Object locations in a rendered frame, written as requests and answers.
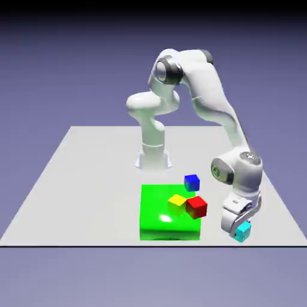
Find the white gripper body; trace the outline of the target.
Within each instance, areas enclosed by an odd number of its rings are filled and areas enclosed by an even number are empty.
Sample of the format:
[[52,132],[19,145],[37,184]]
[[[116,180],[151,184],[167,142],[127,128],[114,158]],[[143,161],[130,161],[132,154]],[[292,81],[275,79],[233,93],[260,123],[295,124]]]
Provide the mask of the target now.
[[237,228],[250,218],[251,207],[250,200],[226,200],[222,205],[221,228],[235,237]]

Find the small cyan cube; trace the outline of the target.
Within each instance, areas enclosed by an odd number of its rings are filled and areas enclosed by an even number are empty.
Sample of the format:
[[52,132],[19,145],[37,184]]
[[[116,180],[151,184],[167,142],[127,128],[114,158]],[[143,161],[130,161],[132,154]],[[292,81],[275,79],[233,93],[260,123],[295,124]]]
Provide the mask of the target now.
[[245,221],[235,231],[235,239],[238,242],[244,242],[250,235],[251,232],[251,223],[249,221]]

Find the small red cube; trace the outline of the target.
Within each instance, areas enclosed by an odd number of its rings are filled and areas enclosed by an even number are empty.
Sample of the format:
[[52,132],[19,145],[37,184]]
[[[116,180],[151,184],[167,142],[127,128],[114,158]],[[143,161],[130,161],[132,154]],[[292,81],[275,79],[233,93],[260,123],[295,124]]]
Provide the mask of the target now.
[[186,200],[186,212],[192,219],[202,218],[207,215],[207,203],[195,196]]

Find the small blue cube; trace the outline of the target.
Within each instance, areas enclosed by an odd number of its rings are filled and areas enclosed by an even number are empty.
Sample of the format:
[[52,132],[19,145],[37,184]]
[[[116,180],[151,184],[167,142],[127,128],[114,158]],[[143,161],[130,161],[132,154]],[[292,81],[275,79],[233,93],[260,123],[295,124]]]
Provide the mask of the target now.
[[185,175],[184,185],[187,191],[198,191],[200,189],[200,179],[196,174]]

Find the small yellow cube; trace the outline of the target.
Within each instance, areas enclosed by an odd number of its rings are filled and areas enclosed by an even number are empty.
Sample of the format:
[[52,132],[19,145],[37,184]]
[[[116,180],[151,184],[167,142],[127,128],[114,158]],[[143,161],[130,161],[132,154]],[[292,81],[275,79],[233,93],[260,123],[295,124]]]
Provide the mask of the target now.
[[170,206],[181,207],[185,203],[186,203],[186,198],[179,194],[174,194],[168,199],[168,204]]

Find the large green box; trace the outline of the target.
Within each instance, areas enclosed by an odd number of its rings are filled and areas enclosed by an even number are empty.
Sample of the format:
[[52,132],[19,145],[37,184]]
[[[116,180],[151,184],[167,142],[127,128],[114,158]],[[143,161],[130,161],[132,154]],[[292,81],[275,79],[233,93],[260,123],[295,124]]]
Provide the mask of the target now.
[[185,205],[170,199],[176,195],[184,200],[196,196],[182,184],[142,185],[140,198],[140,240],[199,240],[201,219],[192,219]]

